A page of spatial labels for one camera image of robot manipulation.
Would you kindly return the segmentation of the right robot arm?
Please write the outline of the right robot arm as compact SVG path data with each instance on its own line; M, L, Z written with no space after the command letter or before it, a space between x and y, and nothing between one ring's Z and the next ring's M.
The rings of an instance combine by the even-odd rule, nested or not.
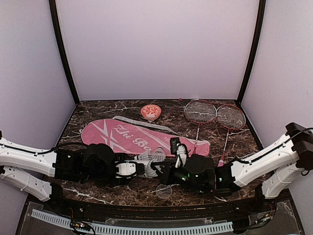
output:
M257 187L258 195L250 200L250 209L261 212L268 200L276 198L295 177L313 169L313 129L291 122L286 130L267 148L222 166L215 166L212 158L198 154L184 158L186 152L182 151L177 153L177 164L153 162L151 168L165 185L179 184L192 191L220 196L230 196L273 171Z

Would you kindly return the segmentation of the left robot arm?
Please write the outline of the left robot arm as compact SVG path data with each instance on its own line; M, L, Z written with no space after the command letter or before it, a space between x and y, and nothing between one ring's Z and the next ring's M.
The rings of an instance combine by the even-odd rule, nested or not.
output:
M137 175L137 164L125 153L114 153L105 144L64 143L49 150L19 145L0 139L0 177L39 200L50 201L58 213L66 213L69 203L63 188L40 180L35 171L51 178L84 184L88 180L105 180L124 184Z

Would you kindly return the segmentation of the white shuttlecock tube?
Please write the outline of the white shuttlecock tube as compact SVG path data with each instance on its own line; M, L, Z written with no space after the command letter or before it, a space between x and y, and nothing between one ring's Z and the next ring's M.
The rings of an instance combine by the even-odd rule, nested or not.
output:
M143 178L154 178L157 177L156 170L151 167L152 163L155 163L155 160L135 160L136 167L139 169L136 170L136 176Z

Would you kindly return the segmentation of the clear plastic tube lid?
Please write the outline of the clear plastic tube lid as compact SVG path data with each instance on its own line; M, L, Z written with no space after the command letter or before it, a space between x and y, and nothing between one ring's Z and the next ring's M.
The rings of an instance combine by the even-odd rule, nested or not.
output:
M158 185L156 188L156 195L161 199L169 198L173 193L172 187L169 185Z

